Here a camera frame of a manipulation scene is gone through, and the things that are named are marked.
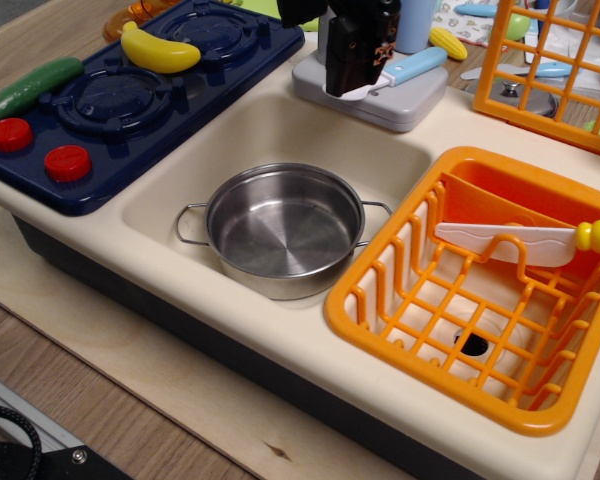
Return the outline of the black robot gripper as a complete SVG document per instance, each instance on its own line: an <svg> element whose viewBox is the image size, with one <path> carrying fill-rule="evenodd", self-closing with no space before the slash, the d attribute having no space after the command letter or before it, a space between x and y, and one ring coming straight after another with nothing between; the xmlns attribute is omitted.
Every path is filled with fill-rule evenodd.
<svg viewBox="0 0 600 480"><path fill-rule="evenodd" d="M398 0L278 0L277 8L285 28L305 24L328 9L336 15L329 21L325 63L326 91L334 97L375 84L393 57L401 13ZM356 80L358 26L368 38Z"/></svg>

